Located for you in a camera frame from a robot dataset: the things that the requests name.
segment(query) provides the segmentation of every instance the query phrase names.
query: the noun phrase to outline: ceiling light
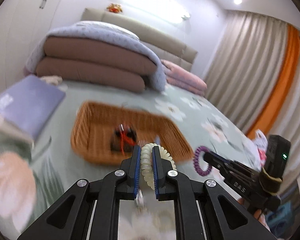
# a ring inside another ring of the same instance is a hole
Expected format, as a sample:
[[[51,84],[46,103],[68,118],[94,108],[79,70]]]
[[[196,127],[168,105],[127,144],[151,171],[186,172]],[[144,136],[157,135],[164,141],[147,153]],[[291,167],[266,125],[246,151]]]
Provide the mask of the ceiling light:
[[[242,0],[233,0],[233,2],[234,2],[235,4],[240,4],[240,3],[242,3]]]

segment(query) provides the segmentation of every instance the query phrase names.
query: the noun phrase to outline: beige headboard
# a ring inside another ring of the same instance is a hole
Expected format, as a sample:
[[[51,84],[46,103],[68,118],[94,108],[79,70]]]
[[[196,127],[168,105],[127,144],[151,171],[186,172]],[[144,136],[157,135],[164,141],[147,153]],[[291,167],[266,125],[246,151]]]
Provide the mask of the beige headboard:
[[[85,8],[82,21],[107,22],[125,28],[135,33],[160,59],[169,60],[187,71],[191,70],[197,55],[196,50],[182,41],[124,15]]]

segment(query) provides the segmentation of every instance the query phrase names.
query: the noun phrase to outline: pillow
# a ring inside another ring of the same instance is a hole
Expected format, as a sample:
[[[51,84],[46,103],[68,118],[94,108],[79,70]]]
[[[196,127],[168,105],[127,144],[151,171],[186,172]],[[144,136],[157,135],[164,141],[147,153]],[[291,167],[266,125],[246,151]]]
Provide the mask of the pillow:
[[[148,57],[102,41],[50,36],[43,49],[48,57],[88,61],[141,76],[151,75],[157,70]]]
[[[121,69],[98,65],[90,62],[45,57],[36,69],[37,76],[57,75],[63,79],[91,82],[142,92],[145,83],[141,76]]]
[[[128,31],[127,29],[124,29],[122,27],[119,27],[117,25],[111,24],[111,23],[105,23],[105,22],[97,22],[97,21],[80,21],[75,24],[76,26],[95,26],[97,28],[104,28],[108,29],[120,34],[125,34],[137,41],[139,41],[139,37],[135,35],[133,32]]]
[[[188,90],[191,93],[194,93],[196,95],[199,95],[199,96],[202,96],[202,97],[204,96],[204,91],[198,90],[195,87],[190,86],[190,85],[188,85],[188,84],[186,84],[186,83],[184,83],[184,82],[182,82],[178,79],[167,76],[167,82],[169,84],[173,85],[173,86],[177,86],[177,87],[180,87],[182,89]]]
[[[186,83],[201,91],[205,91],[207,89],[207,85],[205,84],[205,82],[203,82],[203,80],[196,75],[184,70],[180,66],[168,60],[162,59],[161,62],[168,68],[163,68],[167,76],[180,80],[183,83]]]

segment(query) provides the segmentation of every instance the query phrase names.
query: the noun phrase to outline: purple spiral hair tie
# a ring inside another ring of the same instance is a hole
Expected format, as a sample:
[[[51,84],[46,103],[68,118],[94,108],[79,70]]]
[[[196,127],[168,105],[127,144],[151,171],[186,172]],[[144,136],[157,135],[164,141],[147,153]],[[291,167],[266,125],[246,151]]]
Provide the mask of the purple spiral hair tie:
[[[203,171],[200,168],[199,165],[199,156],[201,152],[210,152],[209,148],[205,147],[205,146],[199,146],[195,152],[194,152],[194,156],[193,156],[193,165],[194,165],[194,169],[195,171],[202,177],[207,176],[208,174],[210,174],[211,170],[212,170],[212,166],[209,164],[208,168],[206,171]]]

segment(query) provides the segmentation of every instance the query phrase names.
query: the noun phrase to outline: finger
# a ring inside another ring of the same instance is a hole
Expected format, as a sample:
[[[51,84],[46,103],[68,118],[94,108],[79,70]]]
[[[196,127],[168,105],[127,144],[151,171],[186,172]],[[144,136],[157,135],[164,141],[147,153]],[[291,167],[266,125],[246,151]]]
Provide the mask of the finger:
[[[244,203],[244,199],[243,199],[243,198],[239,198],[237,201],[238,201],[238,203],[239,203],[240,205],[243,205],[243,203]]]
[[[270,231],[270,228],[269,228],[269,226],[268,226],[268,224],[267,224],[267,222],[266,222],[266,217],[265,217],[264,214],[262,214],[262,215],[260,216],[259,222],[260,222],[261,224],[263,224],[263,225],[265,226],[265,228],[267,228],[267,229]]]
[[[262,213],[261,209],[258,209],[258,210],[254,213],[254,215],[253,215],[254,218],[255,218],[255,219],[259,219],[261,213]]]

